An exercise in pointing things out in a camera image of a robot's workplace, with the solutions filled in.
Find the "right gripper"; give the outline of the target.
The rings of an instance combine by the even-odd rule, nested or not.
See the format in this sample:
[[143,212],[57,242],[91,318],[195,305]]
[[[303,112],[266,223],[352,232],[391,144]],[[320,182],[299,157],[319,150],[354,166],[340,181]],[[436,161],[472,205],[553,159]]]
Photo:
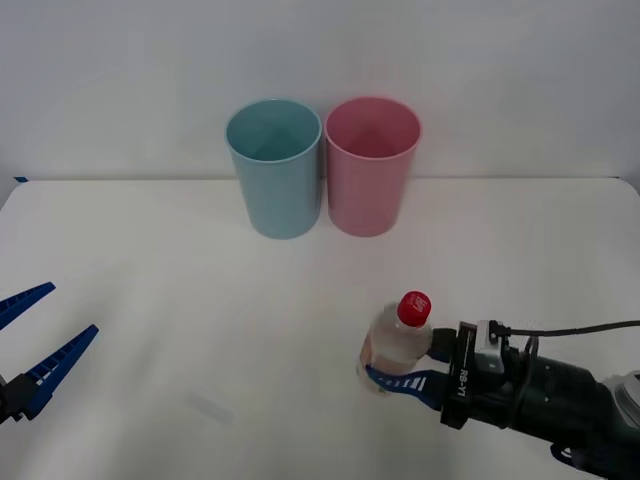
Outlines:
[[498,321],[462,322],[435,328],[427,356],[448,365],[448,373],[420,370],[390,375],[365,366],[370,380],[386,392],[408,395],[434,411],[441,422],[461,429],[469,420],[500,429],[516,426],[520,407],[520,352],[509,345]]

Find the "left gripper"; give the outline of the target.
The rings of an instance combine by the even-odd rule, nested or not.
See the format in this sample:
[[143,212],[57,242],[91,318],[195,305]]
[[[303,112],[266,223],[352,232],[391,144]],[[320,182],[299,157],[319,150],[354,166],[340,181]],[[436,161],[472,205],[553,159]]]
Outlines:
[[[54,290],[55,285],[47,282],[2,299],[0,329],[3,330]],[[1,423],[8,419],[18,422],[23,417],[28,420],[37,417],[98,332],[96,325],[90,325],[27,372],[9,382],[1,378]]]

